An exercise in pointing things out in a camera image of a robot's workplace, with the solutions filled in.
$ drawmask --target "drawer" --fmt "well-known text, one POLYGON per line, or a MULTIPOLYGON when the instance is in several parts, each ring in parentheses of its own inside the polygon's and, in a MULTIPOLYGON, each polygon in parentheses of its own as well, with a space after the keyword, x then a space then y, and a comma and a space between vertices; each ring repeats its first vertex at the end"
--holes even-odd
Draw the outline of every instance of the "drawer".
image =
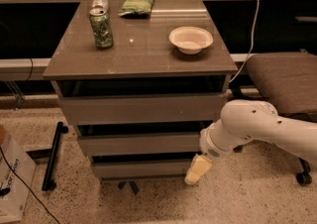
POLYGON ((158 176, 185 176, 192 159, 142 163, 93 164, 95 176, 108 179, 129 179, 158 176))
POLYGON ((79 126, 78 144, 87 156, 198 152, 200 131, 211 123, 79 126))
POLYGON ((217 120, 225 93, 61 98, 71 125, 217 120))

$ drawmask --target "white bowl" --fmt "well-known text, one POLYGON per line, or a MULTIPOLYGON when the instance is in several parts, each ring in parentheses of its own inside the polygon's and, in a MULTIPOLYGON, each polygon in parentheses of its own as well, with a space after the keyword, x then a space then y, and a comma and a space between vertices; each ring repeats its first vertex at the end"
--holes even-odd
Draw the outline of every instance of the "white bowl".
POLYGON ((213 43, 210 33, 196 27, 181 27, 174 29, 169 34, 169 40, 178 49, 187 55, 198 54, 202 49, 213 43))

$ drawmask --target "cardboard box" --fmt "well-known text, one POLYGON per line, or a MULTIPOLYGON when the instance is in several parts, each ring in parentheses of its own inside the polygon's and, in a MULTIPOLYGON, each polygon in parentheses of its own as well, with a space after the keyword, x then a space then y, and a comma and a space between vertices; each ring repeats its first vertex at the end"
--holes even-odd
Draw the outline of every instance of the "cardboard box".
MULTIPOLYGON (((30 186, 36 164, 1 125, 0 146, 10 167, 30 186)), ((9 169, 0 153, 0 190, 8 187, 10 192, 0 197, 0 223, 20 221, 29 194, 29 189, 9 169)))

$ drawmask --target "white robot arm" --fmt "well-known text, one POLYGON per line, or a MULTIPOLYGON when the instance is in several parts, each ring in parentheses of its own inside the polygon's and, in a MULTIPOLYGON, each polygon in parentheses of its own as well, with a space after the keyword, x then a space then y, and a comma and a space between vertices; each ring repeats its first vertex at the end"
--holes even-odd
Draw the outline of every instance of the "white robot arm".
POLYGON ((237 146, 265 141, 317 165, 317 124, 280 117, 263 101, 234 100, 221 119, 201 131, 201 156, 196 155, 185 182, 194 184, 211 168, 211 160, 228 156, 237 146))

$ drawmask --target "speckled floor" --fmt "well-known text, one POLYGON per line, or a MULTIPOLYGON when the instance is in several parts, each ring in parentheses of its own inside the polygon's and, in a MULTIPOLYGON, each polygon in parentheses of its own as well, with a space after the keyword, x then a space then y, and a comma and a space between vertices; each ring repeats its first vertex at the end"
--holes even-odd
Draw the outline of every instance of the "speckled floor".
MULTIPOLYGON (((57 121, 65 122, 54 95, 31 98, 15 111, 12 97, 0 98, 0 123, 26 150, 51 145, 57 121)), ((296 157, 252 142, 242 153, 218 160, 194 186, 181 178, 138 180, 140 192, 94 177, 73 129, 61 137, 54 191, 42 192, 46 163, 37 165, 32 190, 60 223, 317 223, 317 168, 313 183, 297 184, 296 157)), ((21 224, 55 223, 29 194, 21 224)))

